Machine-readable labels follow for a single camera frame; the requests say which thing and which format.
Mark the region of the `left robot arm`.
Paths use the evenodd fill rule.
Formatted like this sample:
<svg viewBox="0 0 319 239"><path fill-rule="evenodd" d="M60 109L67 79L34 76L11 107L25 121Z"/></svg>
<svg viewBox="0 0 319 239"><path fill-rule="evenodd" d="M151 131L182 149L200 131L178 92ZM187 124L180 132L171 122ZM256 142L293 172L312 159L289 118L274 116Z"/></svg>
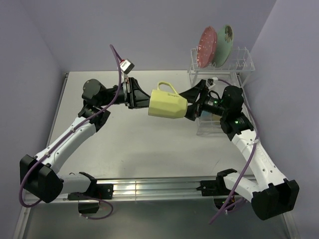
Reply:
<svg viewBox="0 0 319 239"><path fill-rule="evenodd" d="M59 171L73 152L97 133L110 116L112 104L124 104L129 109L147 108L150 96L133 78L125 78L118 86L105 88L96 79L83 86L83 108L71 126L50 146L32 157L25 155L19 163L20 190L27 190L41 201L50 203L61 194L80 193L91 199L97 194L97 179L79 172L60 175Z"/></svg>

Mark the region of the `blue mug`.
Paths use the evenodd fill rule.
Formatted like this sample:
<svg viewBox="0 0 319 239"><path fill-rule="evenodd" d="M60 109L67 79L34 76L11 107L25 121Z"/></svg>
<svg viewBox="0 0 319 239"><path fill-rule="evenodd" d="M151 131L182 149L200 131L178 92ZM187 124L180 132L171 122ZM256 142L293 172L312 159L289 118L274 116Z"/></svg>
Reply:
<svg viewBox="0 0 319 239"><path fill-rule="evenodd" d="M220 118L221 118L221 116L214 115L214 114L209 113L207 111L203 111L201 113L199 121L200 122L209 122L212 124L220 124Z"/></svg>

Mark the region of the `pink polka dot plate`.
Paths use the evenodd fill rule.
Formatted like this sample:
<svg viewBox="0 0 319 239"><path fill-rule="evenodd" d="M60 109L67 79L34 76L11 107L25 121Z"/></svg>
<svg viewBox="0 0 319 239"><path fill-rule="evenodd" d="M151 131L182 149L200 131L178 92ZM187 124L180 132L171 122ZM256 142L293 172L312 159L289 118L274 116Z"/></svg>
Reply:
<svg viewBox="0 0 319 239"><path fill-rule="evenodd" d="M205 68L212 62L216 48L216 30L212 26L208 26L203 31L197 46L196 61L199 68Z"/></svg>

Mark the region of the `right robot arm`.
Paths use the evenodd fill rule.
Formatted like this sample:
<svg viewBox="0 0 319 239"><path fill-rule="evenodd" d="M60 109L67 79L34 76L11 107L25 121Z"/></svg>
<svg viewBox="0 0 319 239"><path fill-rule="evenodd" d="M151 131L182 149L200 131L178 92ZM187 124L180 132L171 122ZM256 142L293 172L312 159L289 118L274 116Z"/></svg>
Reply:
<svg viewBox="0 0 319 239"><path fill-rule="evenodd" d="M250 118L243 113L243 90L227 84L222 96L213 93L201 80L197 85L180 93L190 104L185 117L195 120L203 111L220 117L220 126L229 140L246 160L241 172L226 169L214 180L203 180L197 188L203 196L226 195L219 211L235 208L235 196L251 203L261 220L291 211L300 190L295 180L289 180L274 164L259 141L259 132Z"/></svg>

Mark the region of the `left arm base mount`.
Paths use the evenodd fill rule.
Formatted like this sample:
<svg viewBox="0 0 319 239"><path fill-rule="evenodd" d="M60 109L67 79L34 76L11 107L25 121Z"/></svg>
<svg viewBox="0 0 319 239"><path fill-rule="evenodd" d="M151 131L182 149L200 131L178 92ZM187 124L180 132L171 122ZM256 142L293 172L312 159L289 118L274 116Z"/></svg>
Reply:
<svg viewBox="0 0 319 239"><path fill-rule="evenodd" d="M100 209L107 210L108 213L105 217L109 217L114 210L114 207L107 200L112 199L114 191L114 185L111 183L102 183L96 184L91 189L88 189L84 193L70 193L67 196L69 201L84 201L84 200L93 200L95 203L90 202L79 202L78 203L78 212L82 216L88 218L97 219L93 217Z"/></svg>

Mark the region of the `yellow mug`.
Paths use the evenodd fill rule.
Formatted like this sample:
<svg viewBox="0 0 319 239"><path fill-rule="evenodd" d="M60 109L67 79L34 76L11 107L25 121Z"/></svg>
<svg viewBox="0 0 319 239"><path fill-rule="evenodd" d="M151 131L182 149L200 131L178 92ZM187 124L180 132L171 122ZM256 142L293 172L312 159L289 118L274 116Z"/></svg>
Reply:
<svg viewBox="0 0 319 239"><path fill-rule="evenodd" d="M172 92L162 91L161 85L168 86ZM158 82L156 90L152 90L148 115L167 119L183 118L187 112L187 99L182 97L168 82Z"/></svg>

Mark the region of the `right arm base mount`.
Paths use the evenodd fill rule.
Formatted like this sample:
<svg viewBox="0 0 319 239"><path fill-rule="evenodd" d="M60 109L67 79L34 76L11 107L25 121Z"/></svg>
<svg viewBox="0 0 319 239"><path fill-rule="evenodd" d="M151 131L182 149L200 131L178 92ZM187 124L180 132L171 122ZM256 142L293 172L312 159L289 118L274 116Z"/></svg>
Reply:
<svg viewBox="0 0 319 239"><path fill-rule="evenodd" d="M217 210L222 207L230 193L230 190L227 189L224 183L222 183L219 179L202 180L200 181L200 186L197 187L196 190L200 191L203 197L212 196L214 198L214 205ZM236 197L237 195L237 193L234 193L231 196L230 201L226 205L229 207L226 209L227 211L235 211L247 202L246 199L240 199L239 197Z"/></svg>

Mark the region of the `green floral plate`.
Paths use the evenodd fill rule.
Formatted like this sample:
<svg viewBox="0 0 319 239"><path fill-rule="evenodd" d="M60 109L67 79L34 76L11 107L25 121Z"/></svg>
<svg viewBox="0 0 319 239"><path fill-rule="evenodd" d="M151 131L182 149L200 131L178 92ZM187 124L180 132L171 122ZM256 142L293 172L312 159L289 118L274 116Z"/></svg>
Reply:
<svg viewBox="0 0 319 239"><path fill-rule="evenodd" d="M234 33L230 25L224 25L217 33L217 47L212 64L221 67L228 59L233 47Z"/></svg>

